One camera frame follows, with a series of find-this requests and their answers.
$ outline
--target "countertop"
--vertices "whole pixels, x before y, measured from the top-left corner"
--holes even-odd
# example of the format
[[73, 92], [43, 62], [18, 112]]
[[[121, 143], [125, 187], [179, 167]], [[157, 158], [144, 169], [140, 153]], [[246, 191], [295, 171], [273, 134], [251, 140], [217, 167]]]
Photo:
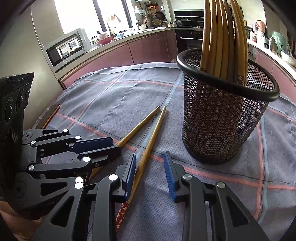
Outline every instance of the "countertop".
[[257, 44], [256, 42], [253, 42], [252, 40], [247, 39], [247, 42], [257, 49], [261, 50], [265, 54], [267, 54], [269, 57], [271, 57], [274, 61], [276, 61], [283, 69], [285, 69], [293, 78], [296, 80], [296, 68], [294, 68], [292, 65], [286, 63], [279, 55], [271, 52], [267, 48]]
[[111, 43], [105, 44], [105, 45], [103, 45], [103, 46], [101, 46], [99, 48], [96, 48], [96, 49], [94, 49], [92, 51], [89, 51], [89, 52], [85, 53], [84, 55], [80, 56], [76, 60], [72, 61], [70, 64], [63, 67], [60, 71], [55, 73], [55, 76], [56, 76], [57, 79], [60, 79], [63, 76], [65, 76], [67, 73], [69, 73], [71, 70], [73, 70], [74, 68], [76, 68], [77, 66], [82, 64], [83, 62], [90, 59], [91, 57], [93, 57], [95, 55], [98, 55], [98, 54], [100, 54], [100, 53], [102, 53], [104, 51], [107, 51], [108, 49], [110, 49], [110, 48], [112, 48], [114, 46], [117, 46], [119, 44], [122, 44], [122, 43], [124, 43], [126, 41], [132, 40], [134, 38], [138, 38], [138, 37], [142, 37], [142, 36], [162, 32], [162, 31], [168, 31], [168, 30], [171, 30], [171, 29], [173, 29], [173, 30], [203, 31], [202, 28], [188, 28], [188, 27], [165, 28], [165, 27], [158, 27], [156, 29], [147, 29], [146, 31], [137, 32], [137, 33], [134, 33], [132, 35], [128, 35], [128, 36], [122, 37], [120, 39], [116, 39]]

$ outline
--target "pot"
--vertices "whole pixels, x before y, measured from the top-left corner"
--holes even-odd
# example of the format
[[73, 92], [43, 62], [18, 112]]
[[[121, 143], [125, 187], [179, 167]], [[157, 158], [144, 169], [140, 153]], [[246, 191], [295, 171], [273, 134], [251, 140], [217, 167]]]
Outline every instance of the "pot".
[[180, 19], [177, 21], [177, 26], [178, 27], [199, 27], [197, 22], [193, 22], [192, 20], [189, 19]]

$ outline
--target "blue fingertip pad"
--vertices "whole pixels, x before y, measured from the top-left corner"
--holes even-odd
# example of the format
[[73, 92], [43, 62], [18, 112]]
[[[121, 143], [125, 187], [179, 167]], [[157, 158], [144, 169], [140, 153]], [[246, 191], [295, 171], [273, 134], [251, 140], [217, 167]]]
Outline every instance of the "blue fingertip pad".
[[131, 190], [132, 190], [132, 187], [133, 187], [133, 179], [134, 179], [134, 176], [135, 176], [135, 170], [136, 170], [136, 155], [133, 154], [131, 157], [130, 157], [130, 160], [127, 164], [127, 167], [129, 167], [129, 170], [128, 170], [128, 175], [127, 175], [127, 178], [126, 178], [126, 192], [125, 192], [125, 199], [126, 201], [128, 201], [130, 195], [131, 195]]
[[176, 185], [175, 185], [175, 180], [172, 172], [172, 166], [170, 164], [170, 160], [167, 153], [164, 155], [164, 166], [165, 166], [165, 175], [168, 182], [168, 189], [170, 192], [170, 196], [173, 199], [173, 201], [175, 201], [177, 197]]

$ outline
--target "jar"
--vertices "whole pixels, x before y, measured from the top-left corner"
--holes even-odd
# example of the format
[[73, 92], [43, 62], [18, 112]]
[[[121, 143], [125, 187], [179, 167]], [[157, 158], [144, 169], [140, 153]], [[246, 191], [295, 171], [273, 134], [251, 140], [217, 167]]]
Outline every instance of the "jar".
[[91, 44], [95, 44], [96, 42], [98, 42], [98, 37], [97, 36], [91, 37]]

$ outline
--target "bundle of chopsticks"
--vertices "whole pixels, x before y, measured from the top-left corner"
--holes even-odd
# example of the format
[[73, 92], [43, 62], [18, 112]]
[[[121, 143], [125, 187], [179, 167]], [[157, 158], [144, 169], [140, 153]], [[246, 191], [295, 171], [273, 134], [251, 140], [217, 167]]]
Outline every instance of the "bundle of chopsticks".
[[229, 83], [246, 85], [247, 37], [236, 0], [205, 0], [204, 34], [200, 70]]

